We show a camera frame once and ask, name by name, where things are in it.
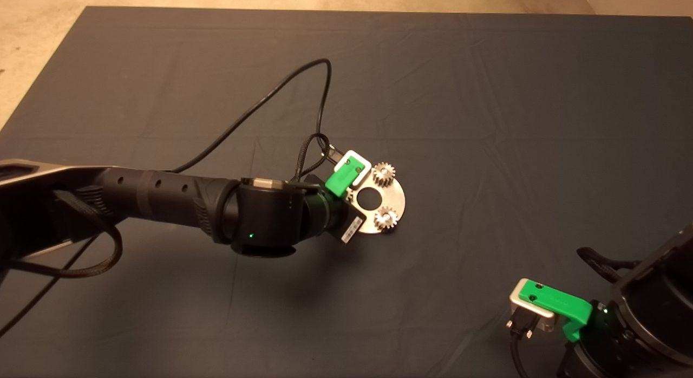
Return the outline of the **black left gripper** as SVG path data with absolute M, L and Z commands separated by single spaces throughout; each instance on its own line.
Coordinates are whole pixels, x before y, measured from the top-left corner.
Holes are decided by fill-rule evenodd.
M 365 223 L 365 215 L 354 205 L 332 193 L 327 193 L 326 198 L 329 220 L 325 232 L 346 245 Z

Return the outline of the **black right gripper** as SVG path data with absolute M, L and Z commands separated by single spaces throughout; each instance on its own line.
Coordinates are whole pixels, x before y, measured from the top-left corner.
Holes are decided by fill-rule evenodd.
M 593 301 L 592 307 L 579 341 L 565 347 L 558 377 L 623 376 L 623 326 L 617 318 L 617 305 Z

